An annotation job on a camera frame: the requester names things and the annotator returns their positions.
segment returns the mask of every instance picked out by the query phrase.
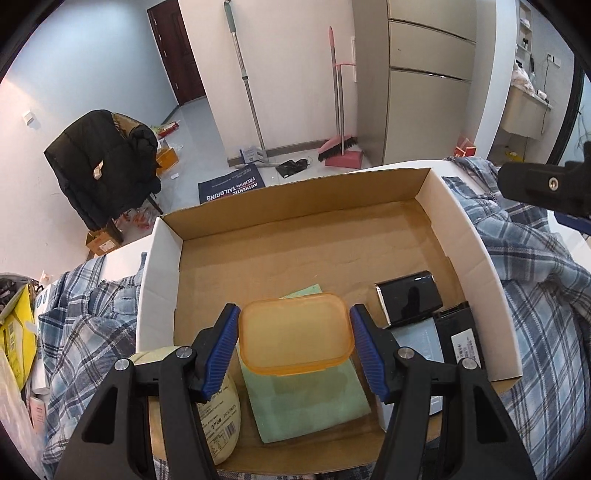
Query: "yellow package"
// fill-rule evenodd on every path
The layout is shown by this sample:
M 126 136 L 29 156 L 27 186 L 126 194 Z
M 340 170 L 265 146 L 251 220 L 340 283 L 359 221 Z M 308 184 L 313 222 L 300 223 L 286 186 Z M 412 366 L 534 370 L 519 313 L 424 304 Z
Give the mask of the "yellow package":
M 10 368 L 20 390 L 31 372 L 37 351 L 35 320 L 29 300 L 29 286 L 25 286 L 13 311 L 0 325 L 0 348 L 8 358 Z

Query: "bolt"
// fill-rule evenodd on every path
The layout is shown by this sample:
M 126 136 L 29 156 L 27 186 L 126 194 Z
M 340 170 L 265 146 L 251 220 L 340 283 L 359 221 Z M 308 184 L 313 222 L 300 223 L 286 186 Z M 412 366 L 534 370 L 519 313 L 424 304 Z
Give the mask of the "bolt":
M 119 360 L 117 360 L 115 362 L 115 370 L 118 371 L 123 371 L 126 370 L 129 367 L 129 360 L 127 360 L 126 358 L 120 358 Z
M 182 346 L 177 350 L 177 357 L 179 358 L 189 358 L 193 353 L 193 350 L 189 346 Z
M 398 355 L 400 356 L 400 358 L 410 360 L 412 357 L 414 357 L 414 350 L 407 346 L 403 346 L 400 350 L 398 350 Z
M 551 179 L 549 179 L 548 187 L 550 187 L 550 190 L 552 190 L 553 192 L 558 190 L 558 179 L 556 177 L 552 177 Z
M 478 364 L 472 358 L 465 358 L 462 360 L 462 366 L 467 370 L 474 370 Z

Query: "drawer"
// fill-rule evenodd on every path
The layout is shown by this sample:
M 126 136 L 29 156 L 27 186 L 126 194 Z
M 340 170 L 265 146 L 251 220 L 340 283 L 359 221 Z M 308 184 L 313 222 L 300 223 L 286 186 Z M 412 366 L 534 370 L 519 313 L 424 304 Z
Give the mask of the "drawer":
M 388 0 L 388 17 L 476 41 L 476 0 Z
M 392 67 L 472 78 L 476 46 L 428 28 L 389 22 Z
M 384 164 L 453 155 L 469 92 L 469 82 L 391 70 Z

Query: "green notebook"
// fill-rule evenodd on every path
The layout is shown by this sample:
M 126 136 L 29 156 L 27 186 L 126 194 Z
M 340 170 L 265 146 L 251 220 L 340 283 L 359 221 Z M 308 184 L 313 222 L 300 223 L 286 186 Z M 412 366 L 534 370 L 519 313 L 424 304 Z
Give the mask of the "green notebook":
M 322 293 L 313 285 L 285 298 Z M 263 443 L 318 432 L 370 413 L 353 362 L 309 374 L 257 375 L 240 360 L 252 412 Z

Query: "wooden door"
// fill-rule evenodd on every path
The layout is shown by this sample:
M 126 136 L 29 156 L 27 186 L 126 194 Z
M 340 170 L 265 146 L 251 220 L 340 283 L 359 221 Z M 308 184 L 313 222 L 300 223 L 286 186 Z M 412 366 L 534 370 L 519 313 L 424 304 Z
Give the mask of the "wooden door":
M 178 104 L 205 96 L 178 0 L 165 0 L 148 16 Z

